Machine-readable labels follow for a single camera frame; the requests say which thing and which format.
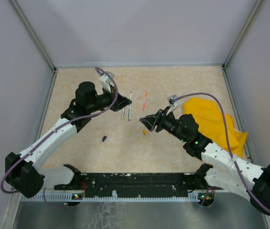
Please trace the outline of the white purple marker pen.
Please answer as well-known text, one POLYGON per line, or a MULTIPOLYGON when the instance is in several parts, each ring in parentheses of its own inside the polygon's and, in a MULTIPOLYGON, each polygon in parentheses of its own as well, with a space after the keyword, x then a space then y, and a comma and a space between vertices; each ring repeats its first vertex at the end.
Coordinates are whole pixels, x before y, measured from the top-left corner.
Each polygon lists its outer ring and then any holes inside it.
POLYGON ((129 97, 131 103, 129 104, 128 107, 128 121, 131 120, 131 112, 132 112, 132 92, 130 91, 130 97, 129 97))

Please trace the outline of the white yellow marker pen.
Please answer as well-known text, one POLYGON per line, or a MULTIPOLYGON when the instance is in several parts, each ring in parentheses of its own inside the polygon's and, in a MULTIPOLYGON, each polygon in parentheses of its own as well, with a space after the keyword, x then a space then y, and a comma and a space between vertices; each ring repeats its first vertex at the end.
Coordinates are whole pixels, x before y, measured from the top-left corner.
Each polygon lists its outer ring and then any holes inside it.
POLYGON ((121 120, 124 119, 124 115, 125 115, 125 107, 122 109, 121 120))

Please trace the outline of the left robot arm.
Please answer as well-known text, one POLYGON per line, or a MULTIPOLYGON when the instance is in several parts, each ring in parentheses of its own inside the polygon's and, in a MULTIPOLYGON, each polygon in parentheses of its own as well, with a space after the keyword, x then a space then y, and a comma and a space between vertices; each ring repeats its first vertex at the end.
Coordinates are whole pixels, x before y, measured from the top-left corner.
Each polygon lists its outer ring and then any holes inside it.
POLYGON ((4 183, 8 183, 15 192, 20 192, 27 198, 56 185, 78 188, 82 178, 71 169, 63 166, 42 170, 42 166, 65 141, 80 132, 92 117, 107 110, 117 112, 131 103, 130 99, 120 95, 112 85, 105 84, 102 94, 97 94, 94 83, 80 83, 75 91, 75 98, 46 134, 19 154, 11 152, 6 156, 5 175, 0 182, 2 192, 8 193, 3 187, 4 183))

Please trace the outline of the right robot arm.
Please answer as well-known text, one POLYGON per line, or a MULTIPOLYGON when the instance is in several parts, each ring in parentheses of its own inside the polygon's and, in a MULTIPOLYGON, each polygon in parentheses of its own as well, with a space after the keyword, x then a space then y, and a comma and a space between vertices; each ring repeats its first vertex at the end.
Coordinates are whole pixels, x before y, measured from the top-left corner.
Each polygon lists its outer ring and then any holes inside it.
POLYGON ((258 211, 270 216, 270 165, 262 167, 230 155, 199 132, 199 125, 191 114, 176 119, 172 112, 160 109, 139 121, 150 132, 165 130, 181 140, 185 151, 204 163, 206 171, 195 177, 199 188, 225 189, 245 198, 258 211))

